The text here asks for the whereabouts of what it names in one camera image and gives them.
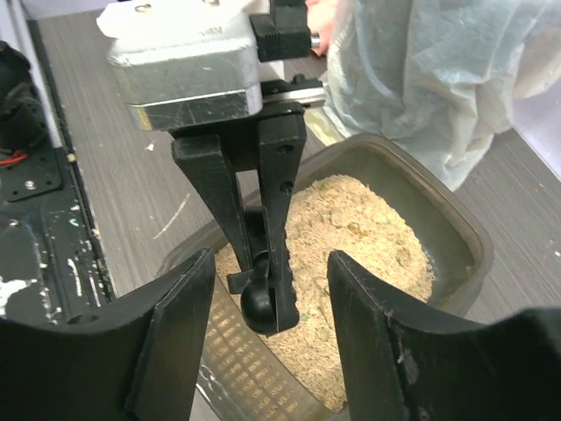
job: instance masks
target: robotic arm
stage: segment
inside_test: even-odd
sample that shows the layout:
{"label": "robotic arm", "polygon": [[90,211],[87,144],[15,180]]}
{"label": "robotic arm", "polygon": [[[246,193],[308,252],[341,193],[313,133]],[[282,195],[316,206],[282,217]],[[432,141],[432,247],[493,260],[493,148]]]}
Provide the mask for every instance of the robotic arm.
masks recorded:
{"label": "robotic arm", "polygon": [[[299,321],[285,223],[306,141],[303,113],[323,85],[284,80],[283,61],[309,55],[317,36],[302,0],[246,4],[182,0],[110,4],[98,19],[116,40],[109,52],[135,124],[168,131],[176,165],[224,231],[241,272],[245,322],[273,335]],[[246,208],[236,173],[257,170],[261,205]]]}

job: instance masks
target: tray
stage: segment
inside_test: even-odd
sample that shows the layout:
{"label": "tray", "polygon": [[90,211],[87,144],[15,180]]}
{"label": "tray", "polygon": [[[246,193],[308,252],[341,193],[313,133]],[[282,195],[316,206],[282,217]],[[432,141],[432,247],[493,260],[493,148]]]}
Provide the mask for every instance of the tray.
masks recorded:
{"label": "tray", "polygon": [[[302,163],[295,191],[329,175],[361,180],[396,209],[421,241],[435,274],[429,305],[463,317],[491,267],[493,245],[472,213],[427,169],[391,142],[359,135]],[[256,192],[247,203],[259,200]],[[206,246],[227,243],[216,222],[176,247],[164,273]],[[317,401],[250,331],[217,280],[198,389],[224,421],[349,421]]]}

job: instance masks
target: pink cloth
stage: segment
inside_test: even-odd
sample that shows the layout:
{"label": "pink cloth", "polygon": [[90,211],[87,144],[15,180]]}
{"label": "pink cloth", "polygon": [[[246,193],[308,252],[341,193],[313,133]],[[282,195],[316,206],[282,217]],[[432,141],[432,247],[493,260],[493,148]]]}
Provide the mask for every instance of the pink cloth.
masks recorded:
{"label": "pink cloth", "polygon": [[321,45],[314,50],[317,55],[326,55],[330,46],[333,22],[337,13],[337,0],[306,0],[308,27],[319,33]]}

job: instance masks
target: table surface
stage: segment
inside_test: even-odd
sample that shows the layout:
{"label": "table surface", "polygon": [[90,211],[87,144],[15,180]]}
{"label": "table surface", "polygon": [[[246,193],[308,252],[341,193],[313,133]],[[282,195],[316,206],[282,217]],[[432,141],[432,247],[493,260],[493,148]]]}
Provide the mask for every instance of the table surface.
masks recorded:
{"label": "table surface", "polygon": [[[40,36],[64,109],[116,292],[154,277],[164,257],[211,220],[208,209],[173,164],[170,138],[135,129],[105,62],[110,42],[97,13],[39,21]],[[324,62],[289,65],[319,75]],[[547,122],[536,119],[547,131]],[[322,147],[309,140],[307,153]],[[252,180],[244,179],[245,191]],[[171,226],[160,234],[180,208]],[[528,306],[561,303],[561,182],[523,139],[498,136],[457,192],[487,228],[494,265],[468,317],[488,323]],[[215,420],[197,395],[192,418]]]}

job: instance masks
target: screw hole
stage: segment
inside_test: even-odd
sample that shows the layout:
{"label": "screw hole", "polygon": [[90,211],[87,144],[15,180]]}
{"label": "screw hole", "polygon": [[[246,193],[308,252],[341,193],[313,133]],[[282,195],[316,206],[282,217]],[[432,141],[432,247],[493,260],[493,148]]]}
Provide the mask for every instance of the screw hole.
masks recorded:
{"label": "screw hole", "polygon": [[292,145],[282,145],[277,149],[277,153],[291,153],[294,150],[295,147]]}
{"label": "screw hole", "polygon": [[99,316],[96,316],[95,314],[87,314],[87,315],[79,314],[78,316],[74,316],[73,318],[68,320],[68,324],[85,325],[87,323],[95,322],[97,319],[99,319]]}
{"label": "screw hole", "polygon": [[283,182],[280,185],[280,192],[285,195],[290,195],[292,193],[293,188],[294,188],[294,184],[292,182]]}

